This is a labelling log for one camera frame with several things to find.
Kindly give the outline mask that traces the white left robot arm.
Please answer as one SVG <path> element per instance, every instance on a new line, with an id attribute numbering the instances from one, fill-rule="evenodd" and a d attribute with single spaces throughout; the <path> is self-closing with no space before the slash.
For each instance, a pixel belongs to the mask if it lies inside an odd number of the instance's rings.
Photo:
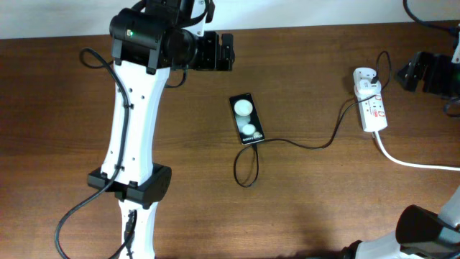
<path id="1" fill-rule="evenodd" d="M 121 247 L 116 258 L 153 258 L 155 212 L 172 171 L 152 159 L 162 92 L 172 71 L 230 71 L 233 37 L 205 30 L 212 1 L 141 1 L 111 20 L 116 83 L 109 149 L 88 185 L 111 192 L 121 210 Z"/>

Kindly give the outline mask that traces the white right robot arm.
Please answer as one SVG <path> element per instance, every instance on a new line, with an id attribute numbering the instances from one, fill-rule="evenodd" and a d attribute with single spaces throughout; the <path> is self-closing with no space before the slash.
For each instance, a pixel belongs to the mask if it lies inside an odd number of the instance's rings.
<path id="1" fill-rule="evenodd" d="M 353 72 L 354 93 L 359 104 L 362 127 L 372 134 L 382 154 L 394 163 L 401 160 L 389 154 L 380 131 L 387 127 L 382 103 L 382 84 L 378 71 L 357 68 Z M 414 92 L 419 81 L 423 92 L 448 96 L 459 101 L 459 57 L 427 52 L 416 53 L 397 72 L 397 79 L 406 91 Z M 459 257 L 459 193 L 456 192 L 436 214 L 416 205 L 408 206 L 398 219 L 395 231 L 372 241 L 357 240 L 344 247 L 340 258 L 458 258 Z"/>

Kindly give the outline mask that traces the black Galaxy flip phone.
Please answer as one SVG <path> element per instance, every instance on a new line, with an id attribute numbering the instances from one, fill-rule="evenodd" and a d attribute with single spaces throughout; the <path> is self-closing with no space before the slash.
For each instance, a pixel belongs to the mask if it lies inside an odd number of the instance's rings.
<path id="1" fill-rule="evenodd" d="M 229 103 L 241 144 L 252 145 L 264 141 L 265 134 L 252 95 L 232 96 Z"/>

